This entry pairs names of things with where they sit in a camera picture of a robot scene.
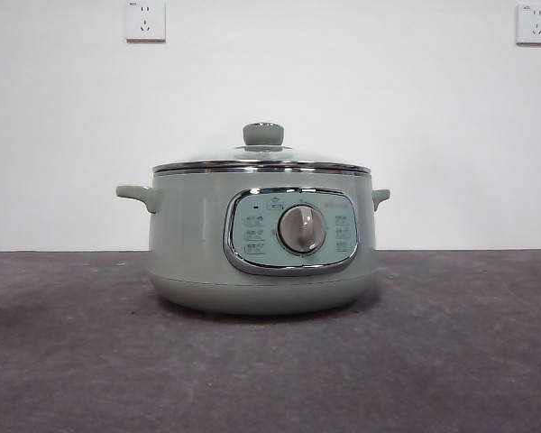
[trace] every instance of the wall socket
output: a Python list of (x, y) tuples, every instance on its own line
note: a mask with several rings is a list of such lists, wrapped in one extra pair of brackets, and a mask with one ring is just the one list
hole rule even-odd
[(517, 44), (541, 45), (541, 5), (517, 6)]
[(166, 41), (165, 0), (130, 0), (126, 4), (126, 40)]

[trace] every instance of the electric hot pot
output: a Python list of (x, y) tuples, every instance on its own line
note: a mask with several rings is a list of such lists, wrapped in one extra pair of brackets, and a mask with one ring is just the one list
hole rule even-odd
[(248, 124), (244, 146), (154, 167), (118, 197), (151, 213), (148, 272), (193, 309), (289, 314), (350, 303), (375, 269), (374, 211), (390, 197), (369, 169), (283, 146)]

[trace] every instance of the stainless steel rim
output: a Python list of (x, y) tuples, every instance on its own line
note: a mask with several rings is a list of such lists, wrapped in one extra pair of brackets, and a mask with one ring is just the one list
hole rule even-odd
[(345, 164), (322, 164), (299, 162), (297, 164), (286, 162), (272, 164), (259, 164), (258, 162), (218, 165), (218, 166), (200, 166), (195, 162), (183, 164), (165, 164), (154, 167), (152, 170), (157, 176), (169, 176), (171, 174), (189, 174), (189, 173), (324, 173), (324, 174), (343, 174), (350, 176), (370, 176), (371, 171), (365, 167), (345, 165)]

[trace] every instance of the pot handle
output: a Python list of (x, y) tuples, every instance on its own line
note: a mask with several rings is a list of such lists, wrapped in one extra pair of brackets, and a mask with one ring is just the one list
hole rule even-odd
[(375, 205), (375, 210), (379, 207), (379, 203), (390, 198), (390, 189), (375, 189), (372, 192), (372, 204)]
[(156, 214), (159, 210), (160, 197), (158, 190), (151, 187), (121, 185), (116, 187), (116, 196), (141, 201), (151, 214)]

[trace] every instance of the silver dial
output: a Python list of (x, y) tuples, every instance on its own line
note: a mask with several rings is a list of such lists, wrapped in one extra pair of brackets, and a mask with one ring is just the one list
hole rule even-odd
[(310, 206), (291, 207), (280, 218), (279, 236), (295, 253), (310, 253), (325, 241), (325, 219)]

